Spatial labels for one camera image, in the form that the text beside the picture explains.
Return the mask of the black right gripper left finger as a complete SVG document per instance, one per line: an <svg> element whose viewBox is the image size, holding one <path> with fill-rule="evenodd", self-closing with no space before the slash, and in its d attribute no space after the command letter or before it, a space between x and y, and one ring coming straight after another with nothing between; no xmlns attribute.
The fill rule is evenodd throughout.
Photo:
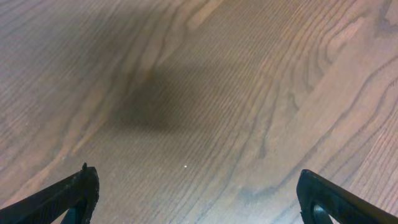
<svg viewBox="0 0 398 224"><path fill-rule="evenodd" d="M1 209L1 223L89 224L99 199L100 182L95 167L82 169L19 202Z"/></svg>

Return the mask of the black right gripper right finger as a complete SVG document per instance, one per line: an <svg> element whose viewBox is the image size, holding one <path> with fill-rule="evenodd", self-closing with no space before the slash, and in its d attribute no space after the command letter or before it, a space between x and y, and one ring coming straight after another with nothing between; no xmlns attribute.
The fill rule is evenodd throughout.
<svg viewBox="0 0 398 224"><path fill-rule="evenodd" d="M397 217L308 169L301 171L296 193L305 224L397 223Z"/></svg>

